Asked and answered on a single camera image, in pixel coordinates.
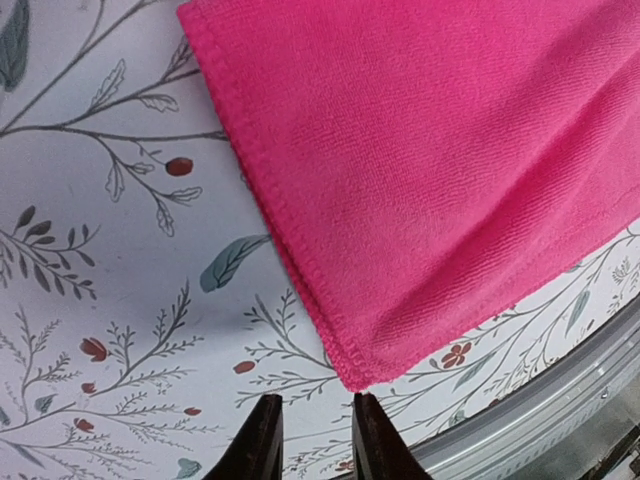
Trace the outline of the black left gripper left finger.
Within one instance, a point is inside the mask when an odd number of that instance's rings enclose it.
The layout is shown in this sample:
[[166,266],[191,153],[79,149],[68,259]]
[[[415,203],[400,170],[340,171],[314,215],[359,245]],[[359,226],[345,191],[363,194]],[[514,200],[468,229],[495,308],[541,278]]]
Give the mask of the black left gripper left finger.
[[280,480],[283,442],[282,397],[262,395],[204,480]]

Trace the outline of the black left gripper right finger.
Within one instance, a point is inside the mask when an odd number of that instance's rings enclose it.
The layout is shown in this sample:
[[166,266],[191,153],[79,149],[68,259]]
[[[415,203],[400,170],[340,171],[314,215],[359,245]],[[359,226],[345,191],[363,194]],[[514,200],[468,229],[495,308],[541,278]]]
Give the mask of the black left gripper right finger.
[[354,395],[352,451],[355,479],[432,480],[370,393]]

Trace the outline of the pink towel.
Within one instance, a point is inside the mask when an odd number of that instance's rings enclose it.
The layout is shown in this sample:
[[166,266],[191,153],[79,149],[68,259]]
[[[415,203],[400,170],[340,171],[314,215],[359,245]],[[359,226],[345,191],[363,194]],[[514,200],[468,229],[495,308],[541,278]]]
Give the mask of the pink towel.
[[639,216],[635,1],[190,1],[178,18],[343,385]]

